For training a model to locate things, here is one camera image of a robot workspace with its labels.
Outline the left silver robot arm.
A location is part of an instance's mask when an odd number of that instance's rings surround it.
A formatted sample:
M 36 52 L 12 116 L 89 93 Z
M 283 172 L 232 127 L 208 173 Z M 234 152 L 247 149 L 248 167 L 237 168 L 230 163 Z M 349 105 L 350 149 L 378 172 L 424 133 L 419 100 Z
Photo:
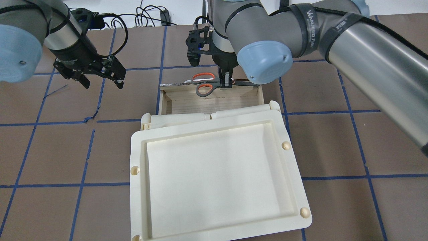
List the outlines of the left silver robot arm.
M 114 82 L 122 89 L 125 67 L 116 55 L 124 48 L 101 55 L 87 36 L 89 29 L 103 29 L 104 19 L 122 22 L 114 13 L 91 12 L 84 8 L 70 10 L 61 0 L 2 0 L 0 20 L 0 55 L 3 82 L 29 80 L 46 47 L 54 56 L 53 66 L 65 79 L 90 87 L 87 74 L 98 75 Z

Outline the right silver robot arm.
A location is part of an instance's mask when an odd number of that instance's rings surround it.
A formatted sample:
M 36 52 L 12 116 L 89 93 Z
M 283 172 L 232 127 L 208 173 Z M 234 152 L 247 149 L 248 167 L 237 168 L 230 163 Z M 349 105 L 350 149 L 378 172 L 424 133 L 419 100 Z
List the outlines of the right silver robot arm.
M 210 0 L 214 44 L 255 84 L 318 51 L 427 155 L 427 54 L 370 19 L 364 0 L 300 3 L 268 14 L 259 0 Z

